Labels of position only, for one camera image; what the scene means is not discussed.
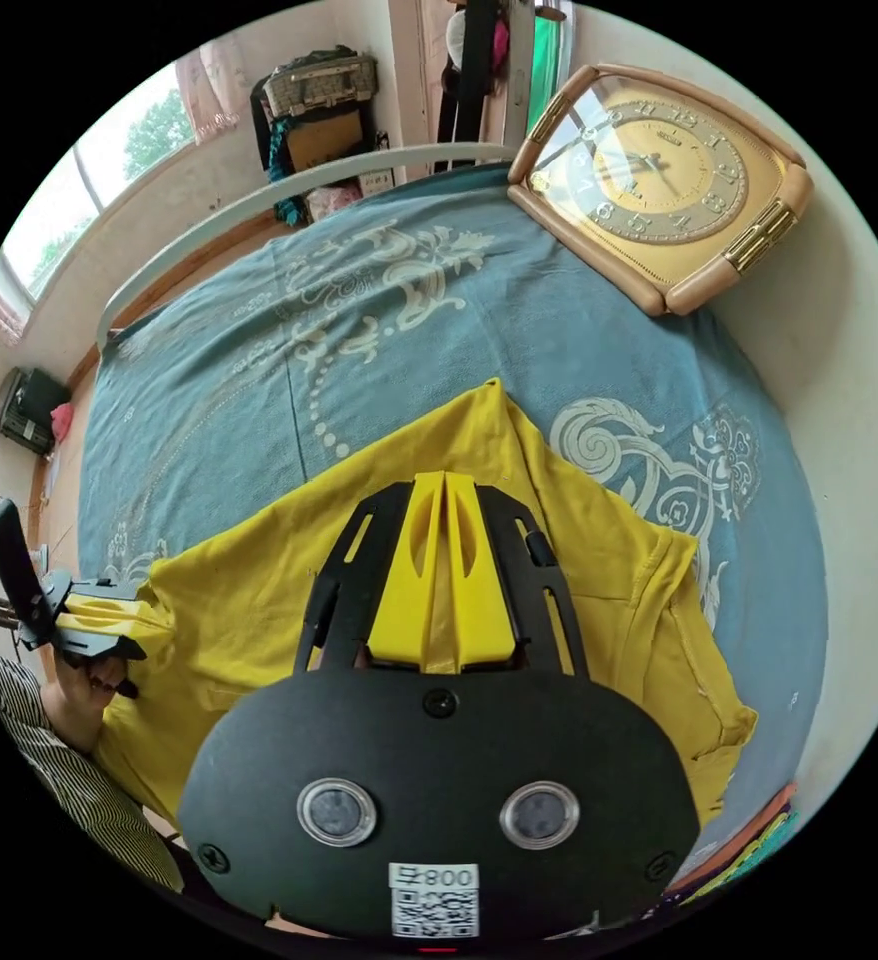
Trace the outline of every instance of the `qr code label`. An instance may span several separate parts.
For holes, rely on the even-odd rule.
[[[479,869],[475,864],[391,863],[392,932],[397,937],[479,936]]]

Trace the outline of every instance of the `striped shirt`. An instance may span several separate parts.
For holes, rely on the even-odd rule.
[[[0,657],[0,717],[33,773],[107,853],[177,892],[179,868],[142,809],[94,763],[63,743],[49,723],[31,670]]]

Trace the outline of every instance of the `qr code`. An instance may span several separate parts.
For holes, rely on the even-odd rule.
[[[392,931],[397,937],[479,936],[478,890],[393,890]]]

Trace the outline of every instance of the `clock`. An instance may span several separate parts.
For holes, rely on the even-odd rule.
[[[509,171],[509,197],[649,316],[727,290],[796,225],[802,157],[739,107],[638,67],[582,67]]]

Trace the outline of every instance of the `blue bedspread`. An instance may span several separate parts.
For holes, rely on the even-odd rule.
[[[793,776],[826,646],[822,548],[779,413],[707,312],[653,322],[505,197],[499,166],[274,240],[109,345],[84,575],[145,576],[492,376],[552,447],[700,540],[703,609],[759,712],[693,859]]]

